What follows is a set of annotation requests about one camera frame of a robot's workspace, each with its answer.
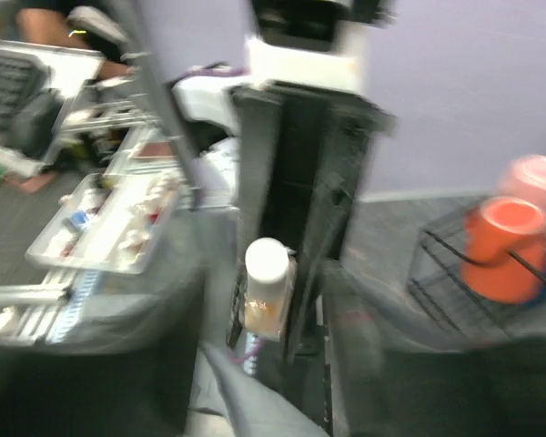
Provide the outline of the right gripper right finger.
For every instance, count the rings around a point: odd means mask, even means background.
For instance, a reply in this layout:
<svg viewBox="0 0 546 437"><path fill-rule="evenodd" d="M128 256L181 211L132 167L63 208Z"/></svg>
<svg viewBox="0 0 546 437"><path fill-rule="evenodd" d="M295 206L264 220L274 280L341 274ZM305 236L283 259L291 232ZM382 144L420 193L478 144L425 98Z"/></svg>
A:
<svg viewBox="0 0 546 437"><path fill-rule="evenodd" d="M351 436L546 436L546 336L466 340L338 263L320 288Z"/></svg>

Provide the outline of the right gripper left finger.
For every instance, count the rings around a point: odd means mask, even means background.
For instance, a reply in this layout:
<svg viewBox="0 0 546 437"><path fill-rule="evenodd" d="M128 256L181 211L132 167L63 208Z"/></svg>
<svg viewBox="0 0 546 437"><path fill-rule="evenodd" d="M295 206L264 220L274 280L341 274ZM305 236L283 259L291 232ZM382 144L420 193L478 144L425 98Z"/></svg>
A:
<svg viewBox="0 0 546 437"><path fill-rule="evenodd" d="M64 343L0 344L0 436L178 436L193 386L205 266L163 263L95 296Z"/></svg>

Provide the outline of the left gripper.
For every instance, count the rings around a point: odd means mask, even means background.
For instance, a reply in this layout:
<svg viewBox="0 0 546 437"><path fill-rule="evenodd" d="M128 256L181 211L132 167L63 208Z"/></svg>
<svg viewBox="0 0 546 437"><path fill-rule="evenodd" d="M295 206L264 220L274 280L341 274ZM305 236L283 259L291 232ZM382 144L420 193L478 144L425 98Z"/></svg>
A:
<svg viewBox="0 0 546 437"><path fill-rule="evenodd" d="M347 221L369 139L374 132L390 134L395 117L360 96L289 83L275 83L263 89L239 86L231 97L241 135L236 277L229 313L231 337L239 336L243 330L239 314L244 309L244 256L249 244L260 237L278 137L326 137L298 253L284 351L284 358L292 360L301 342L319 265L331 252Z"/></svg>

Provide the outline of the nail polish bottle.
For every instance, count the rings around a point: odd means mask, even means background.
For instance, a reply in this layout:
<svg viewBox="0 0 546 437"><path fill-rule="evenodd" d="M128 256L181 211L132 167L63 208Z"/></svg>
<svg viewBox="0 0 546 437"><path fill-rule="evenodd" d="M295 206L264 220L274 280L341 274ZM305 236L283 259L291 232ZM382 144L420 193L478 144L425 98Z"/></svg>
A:
<svg viewBox="0 0 546 437"><path fill-rule="evenodd" d="M296 262L290 261L284 290L272 301L250 299L246 293L244 328L265 340L281 341L288 318L296 277Z"/></svg>

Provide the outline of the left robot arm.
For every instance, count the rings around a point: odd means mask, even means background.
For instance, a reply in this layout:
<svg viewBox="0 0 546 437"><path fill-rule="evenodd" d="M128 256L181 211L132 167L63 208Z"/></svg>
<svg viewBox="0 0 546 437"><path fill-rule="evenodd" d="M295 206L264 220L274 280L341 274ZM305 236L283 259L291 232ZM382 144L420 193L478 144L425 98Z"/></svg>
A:
<svg viewBox="0 0 546 437"><path fill-rule="evenodd" d="M364 160L393 116L357 91L292 79L257 86L238 69L194 71L173 92L186 120L238 139L238 249L271 237L297 253L283 340L292 361L321 265L340 256Z"/></svg>

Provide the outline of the grey sleeve forearm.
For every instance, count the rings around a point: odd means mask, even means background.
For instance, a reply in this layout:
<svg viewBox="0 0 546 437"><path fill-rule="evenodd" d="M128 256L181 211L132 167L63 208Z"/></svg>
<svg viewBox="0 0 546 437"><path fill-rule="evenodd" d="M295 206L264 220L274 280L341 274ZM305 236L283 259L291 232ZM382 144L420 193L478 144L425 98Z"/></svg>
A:
<svg viewBox="0 0 546 437"><path fill-rule="evenodd" d="M243 372L218 347L199 343L189 409L227 419L236 436L325 436L282 396Z"/></svg>

